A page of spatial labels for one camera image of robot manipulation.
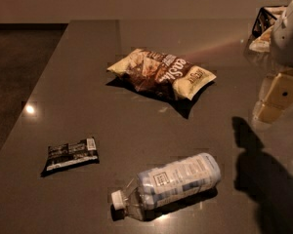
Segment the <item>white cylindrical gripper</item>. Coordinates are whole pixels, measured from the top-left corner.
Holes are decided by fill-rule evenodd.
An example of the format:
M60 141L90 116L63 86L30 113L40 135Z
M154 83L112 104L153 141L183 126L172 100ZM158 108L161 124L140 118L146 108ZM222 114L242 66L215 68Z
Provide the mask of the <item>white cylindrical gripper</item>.
M271 54L279 64L293 67L293 0L273 26ZM271 124L292 104L293 68L287 68L265 77L259 100L253 110L253 118Z

